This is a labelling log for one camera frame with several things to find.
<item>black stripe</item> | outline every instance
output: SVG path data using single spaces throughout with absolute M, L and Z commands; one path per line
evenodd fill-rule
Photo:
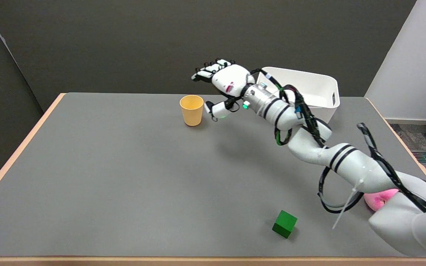
M 279 118 L 280 116 L 287 110 L 289 109 L 290 105 L 287 105 L 284 109 L 282 109 L 282 111 L 280 111 L 279 116 L 277 116 L 277 118 L 275 119 L 275 127 L 277 128 L 277 123 L 279 122 Z
M 351 145 L 350 144 L 347 144 L 347 145 L 345 145 L 345 146 L 343 146 L 343 148 L 341 148 L 337 153 L 335 153 L 335 155 L 333 156 L 333 158 L 331 159 L 331 161 L 330 161 L 330 168 L 333 168 L 333 162 L 335 162 L 335 160 L 336 160 L 336 158 L 338 157 L 338 155 L 340 154 L 340 153 L 342 153 L 343 152 L 343 150 L 346 150 L 347 148 L 349 148 L 349 147 L 351 147 Z
M 355 151 L 355 150 L 358 150 L 357 148 L 352 148 L 352 149 L 350 149 L 350 150 L 348 150 L 340 159 L 339 159 L 339 161 L 336 163 L 336 166 L 335 166 L 335 173 L 337 173 L 337 171 L 338 171 L 338 166 L 341 164 L 341 162 L 348 156 L 348 155 L 350 155 L 350 153 L 352 153 L 353 151 Z
M 262 117 L 265 119 L 266 118 L 266 115 L 267 115 L 267 112 L 269 111 L 269 108 L 276 102 L 276 101 L 279 101 L 280 99 L 279 98 L 275 98 L 275 99 L 273 99 L 272 100 L 272 102 L 266 107 L 266 109 L 264 110 L 264 114 L 262 115 Z
M 415 199 L 416 201 L 418 201 L 418 202 L 419 202 L 419 204 L 420 204 L 420 205 L 423 205 L 423 207 L 425 207 L 425 208 L 426 208 L 426 200 L 422 199 L 421 197 L 419 197 L 419 196 L 417 196 L 417 195 L 415 195 L 415 194 L 413 194 L 413 193 L 412 193 L 412 196 L 414 197 L 414 199 Z
M 326 126 L 329 130 L 331 130 L 331 127 L 330 127 L 330 126 L 328 126 L 328 124 L 327 124 L 327 123 L 325 123 L 325 121 L 323 121 L 323 120 L 319 119 L 318 117 L 316 117 L 316 118 L 315 118 L 315 120 L 319 121 L 319 122 L 320 122 L 320 123 L 322 123 L 324 126 Z

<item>wooden table edge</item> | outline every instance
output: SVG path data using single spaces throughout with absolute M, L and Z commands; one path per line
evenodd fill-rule
M 42 115 L 42 117 L 37 121 L 36 125 L 32 128 L 32 130 L 29 132 L 29 134 L 24 138 L 24 140 L 21 142 L 19 147 L 14 151 L 14 153 L 9 157 L 7 162 L 3 165 L 3 167 L 0 170 L 0 181 L 3 179 L 4 175 L 7 173 L 7 171 L 11 168 L 13 163 L 16 161 L 17 157 L 21 155 L 22 151 L 26 148 L 26 146 L 29 144 L 29 142 L 32 140 L 34 135 L 37 133 L 37 131 L 40 129 L 42 124 L 47 120 L 50 113 L 54 111 L 57 104 L 59 104 L 60 100 L 64 97 L 65 93 L 59 94 L 57 98 L 54 100 L 54 102 L 49 106 L 49 109 Z
M 419 161 L 415 158 L 415 156 L 413 155 L 413 153 L 409 150 L 409 147 L 407 147 L 407 145 L 404 143 L 404 141 L 402 141 L 402 139 L 399 137 L 399 135 L 397 135 L 397 133 L 393 130 L 393 128 L 391 127 L 391 125 L 381 115 L 381 113 L 379 112 L 379 110 L 377 110 L 376 106 L 374 106 L 374 104 L 372 103 L 372 101 L 369 98 L 366 98 L 366 99 L 369 101 L 369 103 L 372 105 L 372 107 L 377 111 L 377 113 L 379 114 L 379 116 L 381 116 L 381 118 L 384 120 L 384 122 L 386 123 L 386 125 L 389 127 L 389 129 L 392 131 L 392 133 L 394 133 L 395 137 L 400 141 L 400 143 L 402 144 L 402 146 L 404 146 L 405 150 L 409 153 L 409 155 L 412 157 L 412 159 L 414 159 L 415 163 L 419 166 L 419 168 L 422 170 L 422 172 L 426 176 L 426 168 L 421 163 L 419 163 Z
M 13 163 L 22 153 L 22 151 L 26 148 L 28 143 L 32 140 L 34 135 L 40 129 L 42 124 L 47 120 L 49 115 L 54 111 L 55 107 L 59 104 L 61 99 L 64 97 L 66 93 L 61 93 L 51 106 L 47 109 L 47 111 L 42 115 L 36 125 L 32 128 L 29 134 L 24 138 L 22 143 L 17 147 L 11 157 L 7 160 L 5 165 L 0 170 L 0 181 L 3 179 L 4 175 L 11 168 Z M 372 107 L 377 111 L 379 116 L 384 120 L 386 125 L 390 128 L 390 130 L 394 133 L 396 138 L 400 141 L 400 143 L 404 146 L 407 152 L 411 155 L 417 165 L 421 168 L 421 170 L 426 175 L 426 169 L 421 165 L 410 152 L 409 148 L 405 143 L 401 140 L 401 138 L 395 133 L 392 127 L 387 123 L 384 117 L 380 114 L 377 108 L 372 104 L 372 102 L 366 98 Z M 412 262 L 412 265 L 426 265 L 426 258 L 346 258 L 346 257 L 284 257 L 284 258 L 274 258 L 274 257 L 257 257 L 257 258 L 220 258 L 220 257 L 99 257 L 99 256 L 35 256 L 35 257 L 0 257 L 0 264 L 10 263 L 11 265 L 84 265 L 86 263 L 95 264 L 95 265 L 112 265 L 112 263 L 116 263 L 117 265 L 137 265 L 137 266 L 151 266 L 153 263 L 155 265 L 231 265 L 231 264 L 247 264 L 247 265 L 263 265 L 267 263 L 270 266 L 286 266 L 286 265 L 294 265 L 294 266 L 302 266 L 302 265 L 355 265 L 355 263 L 359 263 L 360 266 L 371 265 L 375 263 L 380 263 L 381 265 L 404 265 L 409 262 Z
M 116 266 L 404 266 L 426 265 L 426 258 L 341 258 L 341 257 L 287 257 L 287 258 L 232 258 L 232 257 L 100 257 L 100 256 L 51 256 L 51 257 L 0 257 L 0 265 L 116 265 Z

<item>white plastic bin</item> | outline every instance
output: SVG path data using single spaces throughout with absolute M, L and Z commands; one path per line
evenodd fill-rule
M 315 117 L 328 123 L 339 106 L 338 83 L 336 79 L 315 73 L 277 68 L 262 68 L 271 74 L 277 81 L 285 86 L 291 84 L 303 95 L 303 99 L 309 105 Z M 263 74 L 259 74 L 257 83 L 267 85 L 267 90 L 278 94 L 278 89 Z M 295 96 L 291 91 L 287 92 L 289 101 L 293 102 Z

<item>white wall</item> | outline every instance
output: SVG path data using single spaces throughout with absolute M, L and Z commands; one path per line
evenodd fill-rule
M 426 120 L 426 0 L 418 0 L 365 95 L 387 119 Z

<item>pink marking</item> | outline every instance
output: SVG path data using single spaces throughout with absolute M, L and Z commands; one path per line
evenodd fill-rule
M 231 89 L 233 88 L 233 86 L 234 86 L 234 83 L 233 83 L 233 82 L 231 82 L 231 83 L 228 85 L 228 87 L 226 88 L 226 92 L 230 92 L 230 91 L 231 91 Z

